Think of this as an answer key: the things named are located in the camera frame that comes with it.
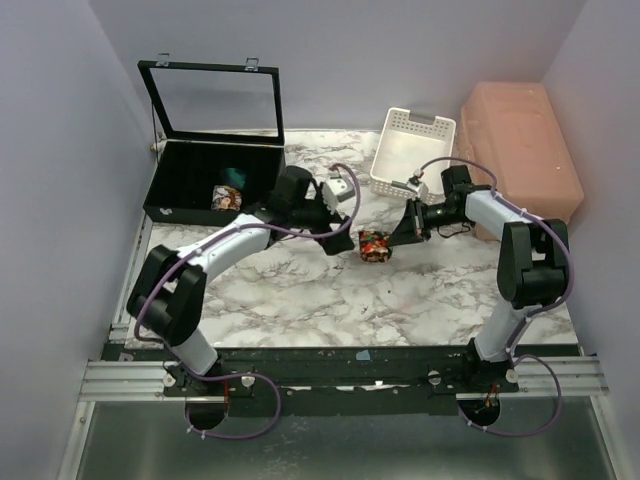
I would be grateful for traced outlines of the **colourful patterned necktie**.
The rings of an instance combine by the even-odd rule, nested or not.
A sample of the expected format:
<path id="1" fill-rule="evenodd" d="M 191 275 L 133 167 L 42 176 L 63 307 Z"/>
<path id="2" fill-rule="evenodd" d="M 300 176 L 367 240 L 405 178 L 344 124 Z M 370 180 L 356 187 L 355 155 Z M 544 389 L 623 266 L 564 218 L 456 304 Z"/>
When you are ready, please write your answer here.
<path id="1" fill-rule="evenodd" d="M 384 263 L 392 256 L 387 232 L 361 230 L 358 232 L 359 255 L 364 262 Z"/>

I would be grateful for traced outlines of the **white plastic basket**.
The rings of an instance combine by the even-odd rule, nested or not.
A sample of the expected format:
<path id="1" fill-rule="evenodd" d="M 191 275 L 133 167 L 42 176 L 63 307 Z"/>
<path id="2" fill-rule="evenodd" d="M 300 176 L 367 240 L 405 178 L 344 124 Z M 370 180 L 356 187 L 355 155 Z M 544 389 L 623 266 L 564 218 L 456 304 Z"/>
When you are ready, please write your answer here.
<path id="1" fill-rule="evenodd" d="M 441 172 L 450 166 L 457 124 L 453 119 L 388 110 L 370 169 L 372 192 L 391 198 L 412 198 L 406 182 L 422 173 L 428 187 L 426 203 L 444 199 Z"/>

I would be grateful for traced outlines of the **pink plastic storage box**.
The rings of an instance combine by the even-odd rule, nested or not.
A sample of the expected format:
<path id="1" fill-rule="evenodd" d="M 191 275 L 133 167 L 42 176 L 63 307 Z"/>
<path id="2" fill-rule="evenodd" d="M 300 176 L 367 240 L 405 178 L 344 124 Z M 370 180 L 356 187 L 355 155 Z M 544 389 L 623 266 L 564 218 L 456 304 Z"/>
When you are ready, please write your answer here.
<path id="1" fill-rule="evenodd" d="M 461 108 L 458 152 L 491 170 L 498 191 L 543 218 L 569 222 L 584 192 L 540 83 L 480 82 Z"/>

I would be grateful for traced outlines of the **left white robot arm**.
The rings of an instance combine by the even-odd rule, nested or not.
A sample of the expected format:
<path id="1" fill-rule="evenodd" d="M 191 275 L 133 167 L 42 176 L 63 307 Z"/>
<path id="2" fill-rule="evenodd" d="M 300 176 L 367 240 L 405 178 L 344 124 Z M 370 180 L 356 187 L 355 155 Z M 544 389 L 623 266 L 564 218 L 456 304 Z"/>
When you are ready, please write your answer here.
<path id="1" fill-rule="evenodd" d="M 187 382 L 201 395 L 222 380 L 218 353 L 199 328 L 207 285 L 245 258 L 288 236 L 306 238 L 334 256 L 354 249 L 354 215 L 341 216 L 340 203 L 361 199 L 359 182 L 336 163 L 324 182 L 300 167 L 288 167 L 265 200 L 205 239 L 180 249 L 159 246 L 147 255 L 126 304 L 134 329 L 167 348 L 183 365 Z"/>

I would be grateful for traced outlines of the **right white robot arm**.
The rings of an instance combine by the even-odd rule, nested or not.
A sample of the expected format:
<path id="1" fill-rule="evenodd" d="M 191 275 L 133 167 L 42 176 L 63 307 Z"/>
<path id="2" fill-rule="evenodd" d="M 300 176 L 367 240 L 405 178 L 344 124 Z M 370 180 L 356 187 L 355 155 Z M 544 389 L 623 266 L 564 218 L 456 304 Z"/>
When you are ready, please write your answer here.
<path id="1" fill-rule="evenodd" d="M 535 316 L 564 303 L 574 281 L 566 224 L 545 220 L 508 201 L 497 184 L 472 181 L 472 162 L 453 158 L 441 173 L 444 200 L 410 198 L 388 238 L 391 247 L 424 242 L 432 231 L 455 224 L 480 225 L 500 242 L 496 284 L 500 300 L 462 356 L 459 381 L 485 390 L 513 368 L 516 345 Z"/>

